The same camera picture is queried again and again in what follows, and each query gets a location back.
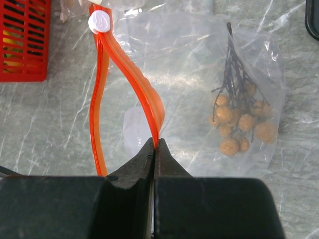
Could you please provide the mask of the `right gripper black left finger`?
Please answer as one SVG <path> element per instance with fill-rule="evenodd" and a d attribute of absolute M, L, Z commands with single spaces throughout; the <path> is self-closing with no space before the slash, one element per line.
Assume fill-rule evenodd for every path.
<path fill-rule="evenodd" d="M 103 176 L 27 176 L 0 169 L 3 239 L 150 239 L 153 140 Z"/>

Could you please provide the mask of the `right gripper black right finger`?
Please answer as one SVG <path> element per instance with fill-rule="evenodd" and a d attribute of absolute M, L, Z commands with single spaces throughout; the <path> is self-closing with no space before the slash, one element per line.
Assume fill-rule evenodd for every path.
<path fill-rule="evenodd" d="M 157 239 L 283 239 L 273 196 L 256 178 L 193 177 L 161 139 L 154 171 Z"/>

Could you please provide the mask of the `brown longan bunch toy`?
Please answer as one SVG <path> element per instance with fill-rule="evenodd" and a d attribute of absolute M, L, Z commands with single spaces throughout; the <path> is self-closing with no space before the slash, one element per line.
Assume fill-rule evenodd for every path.
<path fill-rule="evenodd" d="M 221 153 L 234 156 L 247 152 L 256 138 L 265 144 L 274 143 L 278 129 L 270 121 L 273 110 L 269 101 L 235 50 L 231 23 L 226 26 L 229 36 L 223 82 L 212 90 L 217 95 L 209 120 L 223 137 Z"/>

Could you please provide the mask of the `clear zip bag orange zipper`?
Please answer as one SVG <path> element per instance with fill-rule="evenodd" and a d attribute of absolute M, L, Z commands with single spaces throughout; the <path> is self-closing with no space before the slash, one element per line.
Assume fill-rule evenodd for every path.
<path fill-rule="evenodd" d="M 235 50 L 273 110 L 279 128 L 285 99 L 284 64 L 277 42 L 224 16 L 190 12 L 113 14 L 90 7 L 96 82 L 89 111 L 97 174 L 105 176 L 137 155 L 145 142 L 164 139 L 194 176 L 243 176 L 268 169 L 272 144 L 254 139 L 245 153 L 226 156 L 212 126 L 213 89 L 221 86 L 232 25 Z"/>

